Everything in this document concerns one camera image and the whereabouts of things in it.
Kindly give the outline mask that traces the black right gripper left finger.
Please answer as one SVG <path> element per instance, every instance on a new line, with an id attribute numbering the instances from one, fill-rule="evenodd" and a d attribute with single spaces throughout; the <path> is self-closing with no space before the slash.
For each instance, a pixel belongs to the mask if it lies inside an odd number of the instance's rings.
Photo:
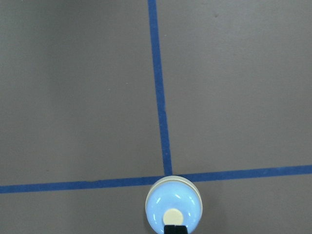
<path id="1" fill-rule="evenodd" d="M 176 226 L 175 225 L 165 225 L 164 226 L 164 234 L 175 234 Z"/>

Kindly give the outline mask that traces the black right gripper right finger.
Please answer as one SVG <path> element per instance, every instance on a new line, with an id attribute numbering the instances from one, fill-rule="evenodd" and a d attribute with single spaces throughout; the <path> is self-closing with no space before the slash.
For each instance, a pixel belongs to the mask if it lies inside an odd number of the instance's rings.
<path id="1" fill-rule="evenodd" d="M 188 234 L 187 227 L 184 225 L 176 225 L 175 234 Z"/>

